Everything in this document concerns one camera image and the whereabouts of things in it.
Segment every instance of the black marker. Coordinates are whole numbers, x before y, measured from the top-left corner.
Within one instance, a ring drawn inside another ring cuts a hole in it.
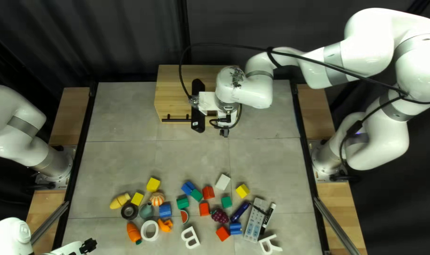
[[[264,221],[262,223],[261,231],[259,232],[260,235],[264,234],[265,228],[269,224],[270,217],[272,217],[272,213],[275,210],[275,208],[276,208],[276,205],[274,203],[271,203],[269,211],[267,212],[267,215],[264,217]]]

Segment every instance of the toy watermelon slice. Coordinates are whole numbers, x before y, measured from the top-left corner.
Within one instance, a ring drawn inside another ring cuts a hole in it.
[[[182,222],[185,224],[188,222],[188,218],[190,217],[188,215],[188,212],[185,210],[181,210],[181,216],[182,216]]]

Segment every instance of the red cube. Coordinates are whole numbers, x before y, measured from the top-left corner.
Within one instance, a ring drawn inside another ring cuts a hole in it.
[[[216,231],[216,235],[218,235],[221,241],[224,241],[229,237],[229,232],[224,226],[221,226],[221,228]]]
[[[211,209],[209,208],[209,203],[201,203],[199,204],[199,215],[208,216],[211,214]]]
[[[204,199],[211,199],[215,197],[214,189],[210,186],[206,186],[202,189],[202,195],[204,196]]]

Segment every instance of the remote control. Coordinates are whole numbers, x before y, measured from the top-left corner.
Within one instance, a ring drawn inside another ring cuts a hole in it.
[[[258,207],[263,212],[267,210],[267,202],[260,198],[255,198],[253,207],[251,208],[251,213],[249,215],[249,220],[247,223],[247,227],[245,230],[244,239],[253,243],[257,243],[257,239],[259,237],[259,232],[261,231],[262,222],[264,220],[265,215],[258,211],[256,208]]]

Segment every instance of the green cube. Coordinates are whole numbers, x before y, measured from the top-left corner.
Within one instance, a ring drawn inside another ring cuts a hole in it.
[[[198,202],[202,200],[202,194],[197,189],[193,189],[190,195]]]
[[[188,197],[186,197],[186,196],[178,198],[176,201],[177,201],[177,207],[179,209],[184,209],[184,208],[186,208],[186,207],[188,207],[190,205],[188,203]]]
[[[221,203],[223,204],[223,208],[229,208],[232,206],[232,201],[229,196],[225,196],[221,199]]]

